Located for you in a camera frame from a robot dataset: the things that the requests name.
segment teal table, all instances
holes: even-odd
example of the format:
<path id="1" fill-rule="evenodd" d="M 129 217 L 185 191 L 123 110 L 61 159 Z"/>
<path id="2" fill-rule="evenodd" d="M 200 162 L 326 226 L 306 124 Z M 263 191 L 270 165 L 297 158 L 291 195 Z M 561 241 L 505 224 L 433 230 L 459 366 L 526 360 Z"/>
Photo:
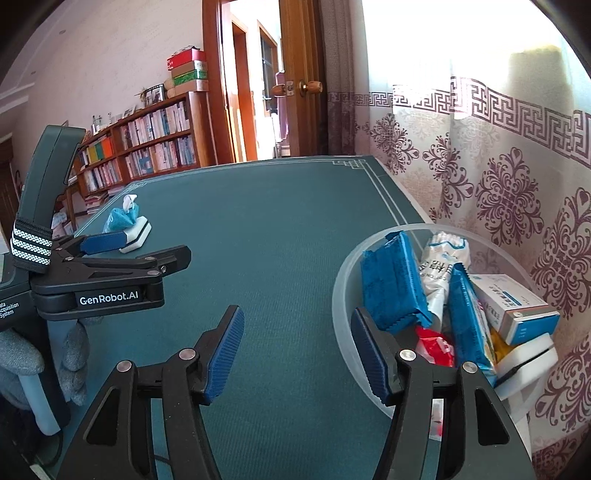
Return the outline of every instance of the teal table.
<path id="1" fill-rule="evenodd" d="M 118 361 L 165 361 L 238 304 L 246 314 L 242 345 L 224 393 L 202 409 L 222 478 L 371 479 L 389 419 L 340 355 L 331 295 L 358 243 L 424 221 L 381 165 L 373 157 L 317 157 L 157 177 L 129 185 L 80 233 L 99 233 L 125 193 L 138 195 L 152 224 L 129 255 L 186 244 L 193 260 L 165 279 L 164 307 L 88 329 L 89 398 Z M 85 411 L 74 410 L 64 446 Z M 155 401 L 155 451 L 167 456 L 161 415 Z M 425 479 L 434 478 L 433 444 Z M 171 478 L 164 464 L 158 473 Z"/>

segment black and white striped strap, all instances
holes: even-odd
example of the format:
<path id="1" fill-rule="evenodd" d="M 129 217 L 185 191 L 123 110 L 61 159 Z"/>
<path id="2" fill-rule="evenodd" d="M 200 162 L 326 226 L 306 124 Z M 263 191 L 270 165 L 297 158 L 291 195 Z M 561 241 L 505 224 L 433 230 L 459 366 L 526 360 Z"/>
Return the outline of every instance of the black and white striped strap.
<path id="1" fill-rule="evenodd" d="M 10 239 L 15 266 L 37 273 L 46 272 L 53 243 L 51 233 L 51 229 L 17 216 Z"/>

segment blue and white box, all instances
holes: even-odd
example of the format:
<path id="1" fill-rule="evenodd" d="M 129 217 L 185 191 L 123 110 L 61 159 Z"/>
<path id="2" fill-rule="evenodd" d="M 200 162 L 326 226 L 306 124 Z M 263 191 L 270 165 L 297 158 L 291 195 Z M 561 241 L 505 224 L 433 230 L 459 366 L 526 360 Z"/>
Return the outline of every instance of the blue and white box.
<path id="1" fill-rule="evenodd" d="M 507 345 L 552 335 L 560 313 L 508 275 L 470 275 L 488 323 Z"/>

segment white sponge block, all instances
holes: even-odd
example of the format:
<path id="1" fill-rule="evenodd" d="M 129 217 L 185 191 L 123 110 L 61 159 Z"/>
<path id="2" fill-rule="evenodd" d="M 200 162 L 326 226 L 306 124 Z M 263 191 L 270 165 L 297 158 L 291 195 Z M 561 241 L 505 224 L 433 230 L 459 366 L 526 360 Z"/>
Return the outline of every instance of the white sponge block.
<path id="1" fill-rule="evenodd" d="M 127 236 L 127 245 L 120 248 L 119 251 L 122 254 L 126 254 L 133 250 L 137 250 L 144 244 L 151 229 L 152 225 L 150 225 L 146 217 L 138 217 L 134 226 L 130 226 L 123 230 Z"/>

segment photo frame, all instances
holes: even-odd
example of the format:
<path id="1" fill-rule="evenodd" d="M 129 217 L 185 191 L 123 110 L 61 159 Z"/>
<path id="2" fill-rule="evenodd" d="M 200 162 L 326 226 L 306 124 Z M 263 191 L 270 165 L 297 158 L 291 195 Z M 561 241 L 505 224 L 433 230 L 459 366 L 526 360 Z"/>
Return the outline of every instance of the photo frame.
<path id="1" fill-rule="evenodd" d="M 155 85 L 144 90 L 142 93 L 142 97 L 144 98 L 144 107 L 161 102 L 165 98 L 164 84 L 160 83 L 159 85 Z"/>

